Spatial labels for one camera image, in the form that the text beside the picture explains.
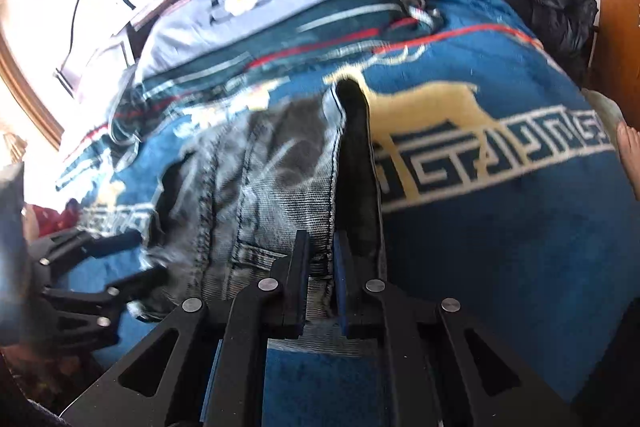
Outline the grey denim pants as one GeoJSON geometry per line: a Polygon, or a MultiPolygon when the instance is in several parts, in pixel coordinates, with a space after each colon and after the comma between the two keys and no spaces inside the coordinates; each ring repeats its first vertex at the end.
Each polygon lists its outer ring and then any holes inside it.
{"type": "Polygon", "coordinates": [[[154,211],[142,265],[168,280],[130,308],[157,322],[189,297],[227,301],[310,239],[306,327],[299,346],[345,351],[335,310],[333,236],[346,232],[381,268],[381,213],[369,107],[355,77],[326,92],[247,112],[175,152],[151,140],[132,166],[131,191],[154,211]]]}

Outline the red garment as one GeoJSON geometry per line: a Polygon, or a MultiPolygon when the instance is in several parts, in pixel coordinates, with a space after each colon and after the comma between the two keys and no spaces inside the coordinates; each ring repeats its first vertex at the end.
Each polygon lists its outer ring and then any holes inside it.
{"type": "Polygon", "coordinates": [[[23,232],[28,243],[77,225],[80,204],[76,199],[66,202],[62,212],[51,208],[26,204],[23,208],[23,232]]]}

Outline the blue deer pattern blanket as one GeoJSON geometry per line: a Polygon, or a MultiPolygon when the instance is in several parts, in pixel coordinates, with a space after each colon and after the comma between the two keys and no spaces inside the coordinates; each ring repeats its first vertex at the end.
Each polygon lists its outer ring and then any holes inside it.
{"type": "MultiPolygon", "coordinates": [[[[616,147],[506,2],[425,2],[444,18],[434,34],[404,25],[395,42],[265,72],[129,145],[106,123],[63,180],[118,182],[119,202],[91,205],[88,228],[137,229],[145,249],[152,202],[129,183],[146,144],[175,152],[235,116],[355,77],[380,199],[374,273],[412,298],[459,301],[570,406],[572,426],[637,425],[639,204],[616,147]]],[[[335,291],[334,258],[332,280],[335,291]]],[[[334,303],[345,351],[302,349],[306,315],[298,338],[268,341],[258,426],[390,426],[378,344],[347,338],[336,291],[334,303]]]]}

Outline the bare foot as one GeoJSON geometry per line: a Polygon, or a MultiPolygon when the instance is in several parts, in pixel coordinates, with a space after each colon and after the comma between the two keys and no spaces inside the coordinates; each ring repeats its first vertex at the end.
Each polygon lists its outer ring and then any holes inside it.
{"type": "Polygon", "coordinates": [[[618,153],[626,176],[634,190],[636,199],[640,199],[640,133],[621,121],[616,128],[618,153]]]}

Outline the grey slipper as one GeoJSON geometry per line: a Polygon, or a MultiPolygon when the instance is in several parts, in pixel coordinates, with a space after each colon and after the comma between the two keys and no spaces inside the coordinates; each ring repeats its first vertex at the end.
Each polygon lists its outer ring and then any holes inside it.
{"type": "Polygon", "coordinates": [[[598,91],[582,89],[582,95],[597,112],[604,130],[614,146],[618,147],[617,127],[621,122],[623,124],[626,122],[620,106],[612,98],[608,98],[598,91]]]}

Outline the brown wooden wardrobe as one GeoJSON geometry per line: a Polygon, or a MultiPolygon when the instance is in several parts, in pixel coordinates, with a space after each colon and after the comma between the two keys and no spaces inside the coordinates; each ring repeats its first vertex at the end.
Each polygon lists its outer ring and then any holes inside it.
{"type": "Polygon", "coordinates": [[[612,98],[639,128],[639,0],[601,0],[591,87],[612,98]]]}

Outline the black jacket pile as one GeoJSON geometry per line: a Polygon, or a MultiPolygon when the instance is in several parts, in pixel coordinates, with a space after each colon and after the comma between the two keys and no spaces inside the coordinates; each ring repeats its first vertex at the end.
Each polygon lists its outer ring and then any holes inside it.
{"type": "Polygon", "coordinates": [[[587,76],[596,0],[502,0],[533,31],[556,64],[581,86],[587,76]]]}

